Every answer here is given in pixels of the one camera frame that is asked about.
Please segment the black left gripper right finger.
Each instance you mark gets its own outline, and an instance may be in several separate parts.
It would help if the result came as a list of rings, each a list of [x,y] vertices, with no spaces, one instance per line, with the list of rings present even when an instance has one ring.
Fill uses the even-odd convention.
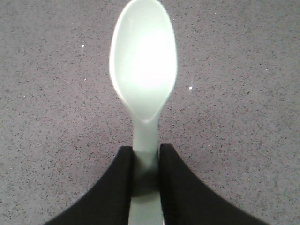
[[[171,144],[161,144],[159,182],[167,225],[263,225],[206,186]]]

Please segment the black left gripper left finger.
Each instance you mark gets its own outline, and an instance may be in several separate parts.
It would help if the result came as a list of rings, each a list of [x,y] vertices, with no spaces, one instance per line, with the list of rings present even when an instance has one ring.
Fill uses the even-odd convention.
[[[127,225],[134,152],[120,147],[103,176],[74,205],[47,225]]]

